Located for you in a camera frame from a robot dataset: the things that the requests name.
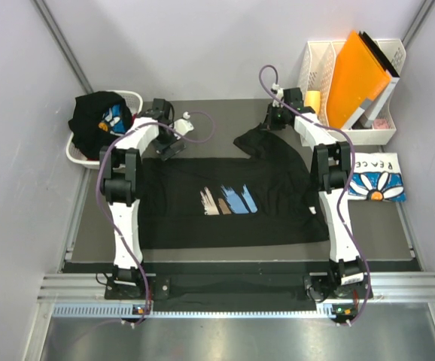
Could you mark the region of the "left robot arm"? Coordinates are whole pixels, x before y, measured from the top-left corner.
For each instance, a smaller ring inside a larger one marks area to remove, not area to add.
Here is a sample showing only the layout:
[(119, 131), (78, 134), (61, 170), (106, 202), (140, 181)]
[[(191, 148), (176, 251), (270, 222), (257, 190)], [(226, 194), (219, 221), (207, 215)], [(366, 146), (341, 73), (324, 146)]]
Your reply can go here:
[(138, 207), (144, 190), (141, 155), (149, 145), (162, 160), (182, 151), (173, 105), (154, 99), (150, 109), (138, 114), (129, 131), (99, 154), (99, 192), (110, 210), (115, 257), (107, 277), (106, 299), (148, 299), (148, 282), (141, 268)]

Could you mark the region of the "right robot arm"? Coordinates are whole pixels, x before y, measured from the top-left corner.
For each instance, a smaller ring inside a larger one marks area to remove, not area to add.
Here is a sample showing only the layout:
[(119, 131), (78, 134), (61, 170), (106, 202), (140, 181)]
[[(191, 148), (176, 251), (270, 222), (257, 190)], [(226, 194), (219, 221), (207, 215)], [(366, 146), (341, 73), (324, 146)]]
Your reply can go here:
[(364, 282), (366, 267), (355, 244), (348, 212), (348, 188), (354, 149), (347, 141), (333, 137), (312, 108), (303, 106), (298, 87), (283, 89), (274, 83), (264, 129), (291, 126), (312, 149), (311, 184), (318, 192), (330, 235), (328, 289), (343, 298)]

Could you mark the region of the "black brushstroke print t-shirt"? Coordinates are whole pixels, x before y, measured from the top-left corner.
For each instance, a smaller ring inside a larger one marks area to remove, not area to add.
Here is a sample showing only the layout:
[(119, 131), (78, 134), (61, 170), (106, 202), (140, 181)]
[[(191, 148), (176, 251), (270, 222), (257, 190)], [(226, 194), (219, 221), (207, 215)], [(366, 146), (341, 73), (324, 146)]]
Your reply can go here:
[(328, 227), (300, 153), (251, 129), (244, 158), (144, 159), (138, 238), (147, 250), (326, 241)]

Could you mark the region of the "black daisy print t-shirt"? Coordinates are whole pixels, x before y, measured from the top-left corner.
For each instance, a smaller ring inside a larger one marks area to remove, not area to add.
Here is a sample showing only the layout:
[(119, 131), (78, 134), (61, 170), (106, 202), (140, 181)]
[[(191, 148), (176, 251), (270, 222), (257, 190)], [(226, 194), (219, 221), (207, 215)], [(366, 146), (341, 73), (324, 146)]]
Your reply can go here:
[(131, 125), (132, 113), (124, 98), (109, 91), (78, 96), (68, 121), (72, 143), (90, 160), (98, 160), (101, 148), (124, 135)]

